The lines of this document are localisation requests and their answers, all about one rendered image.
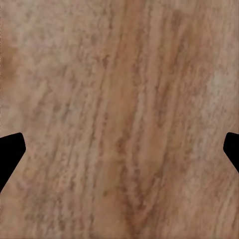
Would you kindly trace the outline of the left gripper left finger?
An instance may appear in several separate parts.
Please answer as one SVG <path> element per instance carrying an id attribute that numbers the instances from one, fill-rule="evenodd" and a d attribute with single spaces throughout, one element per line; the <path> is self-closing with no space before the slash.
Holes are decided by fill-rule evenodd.
<path id="1" fill-rule="evenodd" d="M 21 132 L 0 138 L 0 192 L 26 151 Z"/>

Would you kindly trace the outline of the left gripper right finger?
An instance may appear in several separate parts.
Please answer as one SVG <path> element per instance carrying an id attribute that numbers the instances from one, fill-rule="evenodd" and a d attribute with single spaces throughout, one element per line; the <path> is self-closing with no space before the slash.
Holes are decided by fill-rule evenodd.
<path id="1" fill-rule="evenodd" d="M 239 134 L 228 132 L 223 150 L 239 172 Z"/>

